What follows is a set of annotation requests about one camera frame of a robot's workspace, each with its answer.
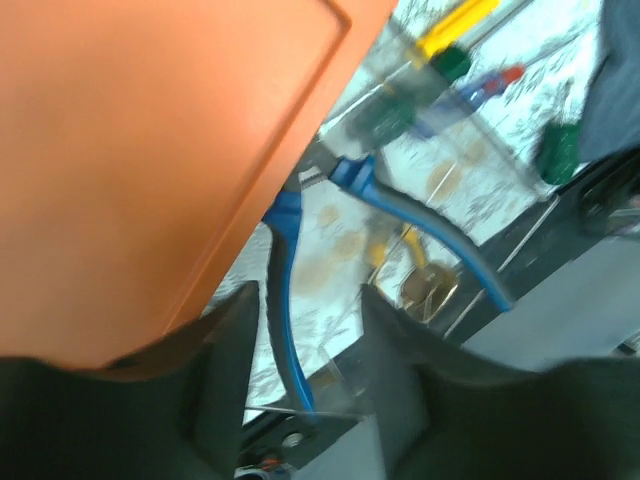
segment blue pliers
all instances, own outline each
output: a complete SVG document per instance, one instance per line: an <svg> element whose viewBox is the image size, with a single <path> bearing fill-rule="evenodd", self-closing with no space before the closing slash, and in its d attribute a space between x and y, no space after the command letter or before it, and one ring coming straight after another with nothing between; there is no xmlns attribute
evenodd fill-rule
<svg viewBox="0 0 640 480"><path fill-rule="evenodd" d="M263 217L273 235L267 271L267 321L278 373L293 409L314 412L311 388L302 372L291 331L289 311L291 273L302 223L302 188L298 173L315 166L345 193L397 217L433 236L478 277L489 297L502 311L515 303L508 288L489 265L478 247L456 225L436 210L393 189L385 177L380 154L361 160L336 157L317 138L307 147L296 171L289 177L273 205Z"/></svg>

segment gray cloth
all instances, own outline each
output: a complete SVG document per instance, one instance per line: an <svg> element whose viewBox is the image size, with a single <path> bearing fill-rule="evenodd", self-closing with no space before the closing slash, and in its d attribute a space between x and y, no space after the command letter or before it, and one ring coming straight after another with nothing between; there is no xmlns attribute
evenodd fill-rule
<svg viewBox="0 0 640 480"><path fill-rule="evenodd" d="M601 38L606 57L583 114L583 163L640 146L640 2L605 0Z"/></svg>

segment orange surface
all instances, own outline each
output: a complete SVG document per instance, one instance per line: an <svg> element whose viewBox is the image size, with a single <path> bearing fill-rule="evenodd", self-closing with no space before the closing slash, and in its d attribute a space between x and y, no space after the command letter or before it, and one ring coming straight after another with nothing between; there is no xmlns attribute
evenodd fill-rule
<svg viewBox="0 0 640 480"><path fill-rule="evenodd" d="M0 3L0 354L198 317L393 4Z"/></svg>

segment red tip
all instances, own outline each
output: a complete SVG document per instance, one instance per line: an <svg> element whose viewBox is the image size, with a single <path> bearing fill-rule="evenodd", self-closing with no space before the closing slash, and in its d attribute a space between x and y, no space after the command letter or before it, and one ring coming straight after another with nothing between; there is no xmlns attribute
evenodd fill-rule
<svg viewBox="0 0 640 480"><path fill-rule="evenodd" d="M525 71L526 68L524 65L516 65L514 67L503 70L502 78L504 78L504 81L507 85L511 85L513 82L517 82L518 80L520 80Z"/></svg>

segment orange plastic lid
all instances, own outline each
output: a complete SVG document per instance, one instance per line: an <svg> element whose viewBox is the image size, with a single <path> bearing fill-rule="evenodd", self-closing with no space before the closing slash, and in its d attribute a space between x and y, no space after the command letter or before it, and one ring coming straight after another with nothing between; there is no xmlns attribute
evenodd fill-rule
<svg viewBox="0 0 640 480"><path fill-rule="evenodd" d="M0 5L0 355L197 318L394 0Z"/></svg>

